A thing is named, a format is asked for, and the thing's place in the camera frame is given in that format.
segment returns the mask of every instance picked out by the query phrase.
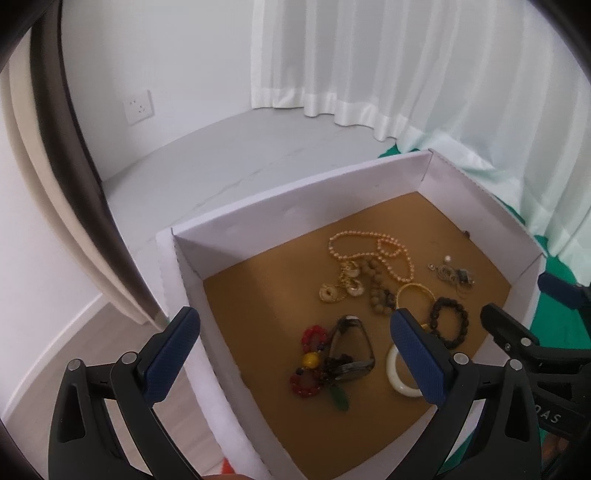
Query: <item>white jade bangle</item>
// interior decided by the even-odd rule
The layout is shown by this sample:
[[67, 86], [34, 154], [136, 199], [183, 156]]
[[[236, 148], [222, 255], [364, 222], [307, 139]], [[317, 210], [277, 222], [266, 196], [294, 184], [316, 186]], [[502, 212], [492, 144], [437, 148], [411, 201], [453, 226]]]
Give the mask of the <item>white jade bangle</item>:
[[[427, 324], [422, 325], [423, 329], [428, 327]], [[423, 394], [418, 388], [411, 388], [408, 385], [402, 383], [400, 380], [400, 376], [398, 375], [398, 371], [396, 370], [396, 359], [398, 358], [398, 348], [396, 345], [392, 345], [392, 348], [388, 352], [388, 356], [386, 357], [386, 375], [388, 376], [388, 381], [390, 385], [396, 390], [398, 393], [404, 395], [405, 397], [417, 398], [422, 397]]]

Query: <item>brown box bottom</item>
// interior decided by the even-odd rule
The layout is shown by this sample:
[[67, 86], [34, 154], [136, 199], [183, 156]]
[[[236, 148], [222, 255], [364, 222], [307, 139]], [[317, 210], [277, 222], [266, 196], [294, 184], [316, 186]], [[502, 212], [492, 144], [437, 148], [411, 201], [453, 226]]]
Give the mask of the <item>brown box bottom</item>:
[[[419, 193], [365, 209], [208, 278], [204, 282], [207, 299], [244, 383], [278, 440], [309, 480], [331, 480], [366, 461], [404, 433], [429, 407], [422, 398], [400, 395], [388, 383], [389, 322], [371, 311], [368, 293], [335, 304], [319, 299], [320, 285], [334, 283], [339, 273], [337, 261], [327, 253], [328, 239], [343, 230], [388, 233], [406, 245], [415, 264], [415, 281], [436, 296], [458, 299], [469, 312], [468, 335], [458, 349], [469, 356], [486, 337], [480, 309], [490, 302], [502, 306], [511, 288], [476, 245]], [[373, 245], [370, 239], [342, 239], [336, 249], [344, 254], [366, 252], [373, 250]], [[427, 268], [429, 263], [441, 264], [446, 255], [452, 257], [452, 266], [469, 270], [476, 281], [464, 298]], [[392, 265], [406, 275], [403, 261], [394, 260]], [[389, 283], [395, 291], [398, 285]], [[420, 323], [427, 322], [431, 303], [420, 291], [405, 290], [401, 306]], [[343, 384], [350, 402], [347, 412], [334, 407], [327, 391], [303, 399], [289, 386], [290, 375], [300, 365], [303, 331], [315, 324], [330, 329], [344, 314], [363, 320], [376, 357], [376, 366], [368, 376]], [[455, 314], [442, 311], [442, 334], [453, 338], [457, 328]]]

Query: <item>jewelry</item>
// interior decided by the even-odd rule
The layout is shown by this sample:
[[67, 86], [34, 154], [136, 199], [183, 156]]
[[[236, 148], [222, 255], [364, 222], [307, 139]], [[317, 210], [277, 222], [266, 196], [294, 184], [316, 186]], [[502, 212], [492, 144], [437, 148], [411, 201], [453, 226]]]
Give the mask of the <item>jewelry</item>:
[[474, 286], [474, 279], [470, 276], [470, 272], [464, 268], [455, 269], [449, 265], [452, 258], [448, 255], [443, 260], [444, 264], [436, 267], [433, 264], [427, 265], [427, 268], [437, 274], [439, 280], [451, 283], [456, 286], [457, 292], [461, 295], [470, 292]]
[[[367, 360], [356, 361], [346, 353], [336, 355], [336, 346], [340, 337], [352, 327], [359, 328], [365, 338], [369, 356]], [[317, 343], [315, 347], [312, 347], [314, 338]], [[327, 386], [336, 407], [342, 411], [348, 410], [349, 399], [339, 383], [363, 377], [371, 372], [375, 365], [374, 350], [361, 320], [353, 315], [345, 315], [337, 321], [330, 333], [327, 333], [321, 326], [314, 325], [306, 329], [301, 338], [301, 344], [304, 351], [301, 367], [290, 377], [293, 393], [303, 398], [309, 398], [317, 395], [322, 387]], [[322, 353], [328, 345], [330, 345], [330, 350], [323, 359]], [[311, 376], [311, 386], [302, 386], [304, 375]]]
[[323, 283], [320, 287], [320, 300], [326, 303], [335, 303], [343, 300], [346, 295], [342, 290], [352, 297], [359, 297], [365, 293], [365, 287], [356, 279], [361, 274], [361, 269], [356, 262], [352, 260], [342, 261], [340, 263], [339, 281], [336, 285]]
[[406, 285], [403, 285], [402, 287], [400, 287], [398, 289], [398, 291], [396, 292], [395, 308], [397, 310], [400, 308], [400, 294], [404, 291], [405, 288], [409, 288], [409, 287], [415, 287], [415, 288], [422, 290], [423, 292], [425, 292], [427, 294], [427, 296], [429, 296], [429, 298], [433, 299], [433, 302], [436, 301], [436, 297], [433, 294], [433, 292], [431, 290], [429, 290], [425, 285], [422, 285], [420, 283], [407, 283]]
[[[425, 323], [424, 325], [421, 325], [421, 327], [426, 330], [428, 325]], [[398, 347], [396, 347], [396, 345], [392, 345], [392, 348], [390, 348], [388, 356], [386, 357], [386, 375], [388, 376], [390, 385], [392, 385], [394, 390], [405, 397], [422, 397], [423, 393], [421, 393], [418, 388], [409, 387], [400, 379], [398, 371], [396, 370], [396, 359], [398, 358], [398, 353]]]
[[[336, 242], [339, 238], [344, 236], [358, 236], [361, 238], [375, 238], [376, 239], [376, 250], [375, 252], [363, 252], [351, 255], [340, 255], [335, 251], [334, 242]], [[384, 248], [384, 245], [389, 245], [394, 247], [394, 251], [389, 251]], [[339, 262], [346, 261], [346, 260], [356, 260], [358, 258], [367, 258], [371, 257], [379, 261], [388, 272], [388, 275], [392, 277], [393, 280], [399, 281], [400, 283], [409, 283], [412, 282], [414, 279], [414, 264], [410, 259], [408, 254], [408, 249], [401, 244], [397, 239], [393, 236], [386, 235], [384, 233], [377, 233], [377, 232], [361, 232], [358, 230], [345, 230], [344, 232], [337, 233], [333, 235], [329, 239], [329, 254], [337, 259]], [[394, 269], [392, 265], [388, 263], [387, 258], [394, 258], [398, 255], [403, 255], [406, 259], [408, 265], [408, 277], [401, 277], [400, 275], [396, 275], [394, 273]]]
[[[437, 320], [439, 319], [439, 313], [442, 307], [450, 307], [455, 309], [457, 315], [460, 319], [460, 333], [458, 333], [457, 337], [453, 340], [447, 340], [441, 336], [439, 330], [437, 330], [438, 323]], [[441, 297], [437, 299], [437, 301], [433, 304], [433, 308], [431, 313], [429, 314], [430, 323], [429, 326], [431, 327], [431, 334], [435, 337], [439, 338], [443, 345], [448, 350], [453, 350], [454, 348], [459, 347], [464, 340], [466, 340], [466, 335], [468, 333], [468, 312], [464, 309], [463, 305], [458, 303], [457, 300], [454, 299], [447, 299], [445, 297]]]
[[371, 278], [369, 304], [377, 314], [392, 315], [394, 311], [394, 296], [385, 288], [385, 277], [380, 264], [373, 258], [360, 262], [361, 272]]
[[[341, 356], [336, 356], [336, 347], [339, 339], [351, 327], [356, 327], [361, 330], [365, 344], [368, 351], [368, 360], [356, 361], [350, 355], [345, 353]], [[335, 327], [330, 331], [329, 336], [330, 351], [328, 357], [324, 361], [323, 373], [328, 382], [342, 382], [348, 380], [356, 380], [364, 377], [375, 366], [374, 349], [369, 341], [369, 336], [365, 331], [363, 323], [355, 315], [345, 315], [341, 317], [336, 323]]]
[[[313, 351], [311, 344], [314, 337], [317, 337], [316, 351]], [[328, 332], [320, 325], [314, 325], [306, 329], [301, 337], [301, 346], [304, 351], [304, 356], [301, 360], [301, 367], [299, 367], [295, 374], [290, 377], [291, 390], [296, 395], [303, 398], [313, 397], [320, 393], [322, 387], [320, 370], [322, 358], [321, 353], [326, 347], [328, 340]], [[302, 387], [301, 380], [305, 372], [310, 372], [313, 383], [310, 387]]]

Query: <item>white cardboard box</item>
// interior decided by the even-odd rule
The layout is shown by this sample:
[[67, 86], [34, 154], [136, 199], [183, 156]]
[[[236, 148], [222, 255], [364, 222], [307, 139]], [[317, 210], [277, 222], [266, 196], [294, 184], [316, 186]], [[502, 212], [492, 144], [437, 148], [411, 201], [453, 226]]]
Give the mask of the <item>white cardboard box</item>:
[[[201, 337], [185, 370], [224, 455], [238, 473], [256, 480], [305, 480], [267, 425], [241, 380], [216, 324], [203, 280], [372, 205], [419, 192], [493, 262], [512, 285], [504, 309], [526, 327], [538, 302], [536, 280], [544, 271], [542, 249], [492, 195], [441, 155], [421, 151], [367, 161], [299, 180], [227, 205], [157, 236], [169, 312], [197, 309]], [[488, 336], [474, 361], [503, 365], [508, 357]], [[476, 426], [475, 403], [460, 445]], [[429, 409], [403, 435], [336, 480], [386, 478], [410, 450], [435, 412]]]

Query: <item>yellow bead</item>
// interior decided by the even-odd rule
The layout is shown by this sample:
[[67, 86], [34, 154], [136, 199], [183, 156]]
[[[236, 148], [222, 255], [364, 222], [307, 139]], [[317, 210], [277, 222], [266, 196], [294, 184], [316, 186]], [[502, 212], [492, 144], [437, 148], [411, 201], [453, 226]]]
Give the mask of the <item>yellow bead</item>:
[[318, 368], [320, 366], [320, 354], [318, 352], [306, 353], [301, 360], [301, 366], [310, 369]]

